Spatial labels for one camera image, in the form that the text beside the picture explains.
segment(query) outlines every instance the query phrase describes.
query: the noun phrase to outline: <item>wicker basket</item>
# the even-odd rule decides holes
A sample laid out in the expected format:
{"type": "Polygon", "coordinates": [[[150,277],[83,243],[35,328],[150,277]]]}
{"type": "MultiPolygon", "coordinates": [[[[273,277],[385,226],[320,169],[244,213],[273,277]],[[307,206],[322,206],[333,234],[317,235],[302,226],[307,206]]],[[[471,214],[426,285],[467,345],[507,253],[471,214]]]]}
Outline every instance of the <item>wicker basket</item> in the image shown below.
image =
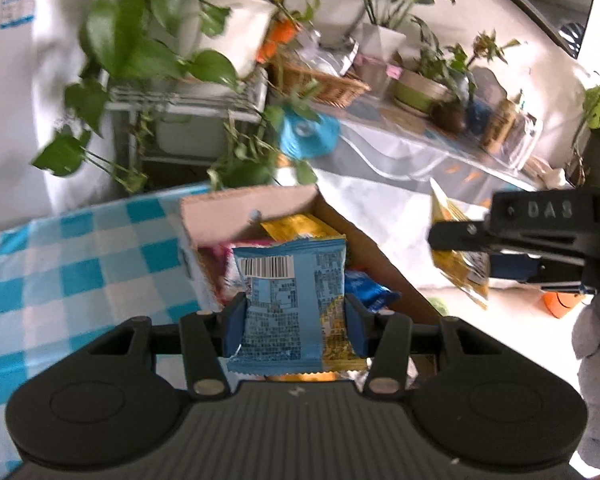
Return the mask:
{"type": "Polygon", "coordinates": [[[322,90],[314,97],[314,101],[338,108],[346,108],[354,99],[370,89],[352,73],[338,77],[324,72],[316,72],[306,67],[286,62],[282,67],[272,65],[272,76],[275,85],[283,92],[290,92],[294,85],[306,85],[311,79],[320,83],[322,90]]]}

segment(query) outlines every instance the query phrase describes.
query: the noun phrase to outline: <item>orange object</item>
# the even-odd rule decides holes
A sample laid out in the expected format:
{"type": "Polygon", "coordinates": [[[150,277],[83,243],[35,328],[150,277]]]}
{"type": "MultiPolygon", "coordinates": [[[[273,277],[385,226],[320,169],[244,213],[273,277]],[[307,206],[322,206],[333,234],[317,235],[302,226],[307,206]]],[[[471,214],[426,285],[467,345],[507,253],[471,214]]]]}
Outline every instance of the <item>orange object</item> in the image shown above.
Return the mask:
{"type": "Polygon", "coordinates": [[[564,292],[546,292],[542,297],[544,305],[555,317],[560,319],[584,300],[582,294],[567,294],[564,292]]]}
{"type": "Polygon", "coordinates": [[[277,52],[280,44],[287,44],[295,38],[299,29],[299,25],[289,19],[276,22],[269,29],[269,33],[258,51],[256,61],[258,63],[267,62],[277,52]]]}

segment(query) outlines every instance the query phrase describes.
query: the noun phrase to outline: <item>yellow snack bag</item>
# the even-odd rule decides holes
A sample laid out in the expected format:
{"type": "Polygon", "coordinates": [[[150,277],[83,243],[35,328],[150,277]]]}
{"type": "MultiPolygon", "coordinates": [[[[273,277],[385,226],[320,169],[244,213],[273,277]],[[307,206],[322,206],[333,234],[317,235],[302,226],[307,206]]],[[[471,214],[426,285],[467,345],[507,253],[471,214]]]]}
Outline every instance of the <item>yellow snack bag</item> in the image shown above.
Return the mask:
{"type": "Polygon", "coordinates": [[[277,242],[290,242],[296,238],[341,236],[336,229],[309,213],[300,213],[263,222],[262,227],[277,242]]]}
{"type": "MultiPolygon", "coordinates": [[[[449,200],[438,183],[431,180],[431,224],[441,221],[469,221],[449,200]]],[[[486,253],[465,251],[431,251],[433,264],[453,283],[485,310],[489,293],[490,262],[486,253]]]]}

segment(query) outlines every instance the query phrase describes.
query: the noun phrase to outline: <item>cardboard box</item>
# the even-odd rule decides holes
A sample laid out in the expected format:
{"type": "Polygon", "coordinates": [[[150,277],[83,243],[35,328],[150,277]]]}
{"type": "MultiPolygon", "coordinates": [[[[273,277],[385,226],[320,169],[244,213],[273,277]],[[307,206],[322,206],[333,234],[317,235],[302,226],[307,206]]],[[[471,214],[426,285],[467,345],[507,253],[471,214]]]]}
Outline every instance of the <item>cardboard box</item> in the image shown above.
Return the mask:
{"type": "Polygon", "coordinates": [[[440,315],[401,275],[371,238],[327,204],[316,186],[260,186],[187,196],[180,200],[186,238],[187,267],[200,307],[219,310],[218,270],[200,247],[227,240],[265,238],[260,222],[310,212],[347,237],[350,262],[362,266],[376,282],[402,293],[391,308],[416,323],[436,324],[440,315]]]}

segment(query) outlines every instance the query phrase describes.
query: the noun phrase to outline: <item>blue snack bag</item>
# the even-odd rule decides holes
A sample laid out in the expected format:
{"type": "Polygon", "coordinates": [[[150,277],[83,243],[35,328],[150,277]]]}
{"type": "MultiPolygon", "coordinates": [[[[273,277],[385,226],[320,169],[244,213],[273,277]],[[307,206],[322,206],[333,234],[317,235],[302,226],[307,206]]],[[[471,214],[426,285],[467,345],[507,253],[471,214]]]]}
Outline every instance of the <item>blue snack bag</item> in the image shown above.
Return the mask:
{"type": "Polygon", "coordinates": [[[230,371],[283,375],[366,367],[346,334],[345,250],[343,237],[234,249],[250,304],[230,371]]]}
{"type": "Polygon", "coordinates": [[[400,298],[400,292],[376,283],[361,270],[345,270],[344,292],[355,295],[370,312],[378,312],[400,298]]]}

